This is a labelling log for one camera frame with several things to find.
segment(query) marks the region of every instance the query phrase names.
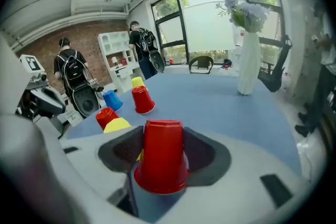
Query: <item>blue table surface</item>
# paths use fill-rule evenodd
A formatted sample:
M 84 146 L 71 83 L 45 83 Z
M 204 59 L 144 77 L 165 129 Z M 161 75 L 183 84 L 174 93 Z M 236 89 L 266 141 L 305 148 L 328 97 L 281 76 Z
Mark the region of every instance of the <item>blue table surface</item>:
M 237 92 L 238 79 L 206 74 L 159 73 L 145 81 L 155 108 L 148 114 L 135 111 L 131 91 L 120 96 L 117 112 L 132 126 L 146 120 L 179 120 L 185 127 L 211 131 L 251 142 L 277 157 L 301 176 L 301 164 L 289 124 L 270 92 L 257 81 L 252 95 Z M 69 131 L 68 138 L 102 134 L 90 115 Z

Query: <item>white vase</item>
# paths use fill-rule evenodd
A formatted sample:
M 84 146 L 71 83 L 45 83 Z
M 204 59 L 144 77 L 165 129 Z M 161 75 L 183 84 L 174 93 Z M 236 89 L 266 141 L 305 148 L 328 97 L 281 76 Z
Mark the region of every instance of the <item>white vase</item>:
M 238 91 L 249 95 L 253 92 L 260 70 L 261 52 L 256 33 L 244 34 L 243 48 L 239 61 Z

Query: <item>black chair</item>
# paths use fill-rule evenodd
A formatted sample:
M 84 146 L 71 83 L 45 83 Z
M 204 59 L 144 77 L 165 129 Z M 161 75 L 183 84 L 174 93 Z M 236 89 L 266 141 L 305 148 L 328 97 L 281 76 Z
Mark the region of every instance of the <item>black chair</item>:
M 192 72 L 191 66 L 194 62 L 197 61 L 197 69 L 206 68 L 208 69 L 208 73 L 202 73 L 202 72 Z M 189 72 L 190 74 L 210 74 L 212 67 L 214 66 L 214 60 L 210 56 L 198 56 L 194 59 L 192 59 L 189 63 Z
M 268 72 L 265 72 L 264 69 L 259 71 L 258 79 L 260 79 L 263 84 L 267 87 L 270 92 L 276 92 L 281 87 L 282 73 L 284 71 L 284 63 L 286 61 L 288 52 L 292 47 L 292 42 L 290 41 L 287 35 L 284 36 L 283 46 L 280 52 L 280 56 L 277 64 L 274 66 L 273 72 L 271 73 L 270 65 L 268 67 Z

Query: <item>red cup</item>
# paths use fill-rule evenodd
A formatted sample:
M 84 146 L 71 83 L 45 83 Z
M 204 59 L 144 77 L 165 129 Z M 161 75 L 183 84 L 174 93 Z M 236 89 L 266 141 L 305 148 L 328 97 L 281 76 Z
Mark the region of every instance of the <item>red cup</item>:
M 109 106 L 107 108 L 103 108 L 96 115 L 96 120 L 100 127 L 104 130 L 106 125 L 110 123 L 112 120 L 119 118 L 113 109 Z
M 188 170 L 182 132 L 179 121 L 146 122 L 143 154 L 134 172 L 140 187 L 156 194 L 172 194 L 185 188 Z
M 135 111 L 139 114 L 146 114 L 153 110 L 155 103 L 149 96 L 145 86 L 138 86 L 132 90 Z

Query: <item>black window frame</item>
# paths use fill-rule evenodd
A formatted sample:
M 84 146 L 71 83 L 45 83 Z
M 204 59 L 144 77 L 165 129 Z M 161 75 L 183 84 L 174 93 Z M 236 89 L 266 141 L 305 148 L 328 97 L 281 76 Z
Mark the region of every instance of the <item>black window frame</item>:
M 154 6 L 161 2 L 163 0 L 158 0 L 155 3 L 151 4 L 151 8 L 152 8 L 152 14 L 153 14 L 153 18 L 155 21 L 155 28 L 156 28 L 156 33 L 157 36 L 160 37 L 160 30 L 159 30 L 159 24 L 166 22 L 170 19 L 173 18 L 177 18 L 180 17 L 181 20 L 181 27 L 182 27 L 182 34 L 183 34 L 183 39 L 181 40 L 177 40 L 174 42 L 169 42 L 169 43 L 165 43 L 162 44 L 161 38 L 159 38 L 159 45 L 160 45 L 160 51 L 161 54 L 164 56 L 164 51 L 163 48 L 168 48 L 168 47 L 173 47 L 176 45 L 185 45 L 185 53 L 186 53 L 186 61 L 187 64 L 189 64 L 189 51 L 188 51 L 188 41 L 187 41 L 187 36 L 186 36 L 186 31 L 185 31 L 185 25 L 184 25 L 184 19 L 183 19 L 183 13 L 182 13 L 182 7 L 181 7 L 181 1 L 177 0 L 177 5 L 178 5 L 178 12 L 174 12 L 172 14 L 169 14 L 167 16 L 164 16 L 158 20 L 155 20 L 155 14 L 154 14 Z M 279 4 L 280 6 L 275 6 L 275 5 L 271 5 L 271 4 L 266 4 L 266 3 L 261 3 L 261 2 L 253 2 L 250 0 L 245 0 L 247 3 L 250 4 L 259 4 L 262 7 L 265 8 L 270 8 L 273 12 L 277 12 L 280 16 L 280 30 L 281 30 L 281 40 L 275 40 L 275 39 L 270 39 L 270 38 L 265 38 L 265 37 L 259 37 L 259 43 L 260 44 L 265 44 L 265 45 L 271 45 L 271 46 L 276 46 L 276 47 L 283 47 L 283 38 L 285 36 L 286 33 L 286 29 L 285 29 L 285 17 L 283 14 L 283 5 L 282 5 L 282 1 L 279 0 Z

